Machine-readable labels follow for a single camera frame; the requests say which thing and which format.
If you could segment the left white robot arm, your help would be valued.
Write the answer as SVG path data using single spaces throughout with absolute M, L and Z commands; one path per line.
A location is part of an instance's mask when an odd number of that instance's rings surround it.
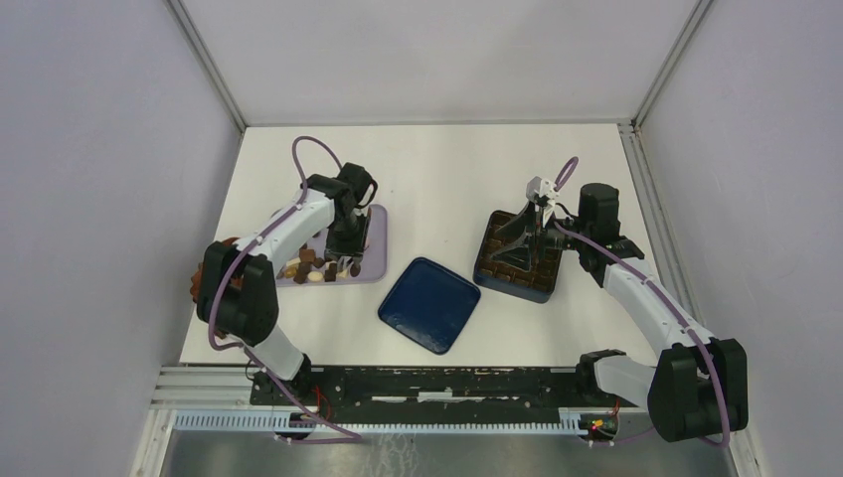
M 335 178 L 307 178 L 301 194 L 262 230 L 206 248 L 196 298 L 198 318 L 210 333 L 226 333 L 273 372 L 273 389 L 288 404 L 310 397 L 312 379 L 300 371 L 305 354 L 277 325 L 276 277 L 320 232 L 326 233 L 325 260 L 360 264 L 371 222 L 368 206 L 376 191 L 377 183 L 365 168 L 346 163 Z

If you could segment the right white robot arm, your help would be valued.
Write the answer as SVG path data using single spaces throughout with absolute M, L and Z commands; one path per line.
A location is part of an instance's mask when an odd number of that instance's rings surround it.
M 749 422 L 748 357 L 735 339 L 719 339 L 673 298 L 643 251 L 620 231 L 619 192 L 603 183 L 582 186 L 578 212 L 559 219 L 558 185 L 539 177 L 527 203 L 497 234 L 495 262 L 532 272 L 548 251 L 571 250 L 596 284 L 621 305 L 658 361 L 641 364 L 619 350 L 583 354 L 574 390 L 587 405 L 611 395 L 647 411 L 667 442 L 701 439 L 725 447 Z

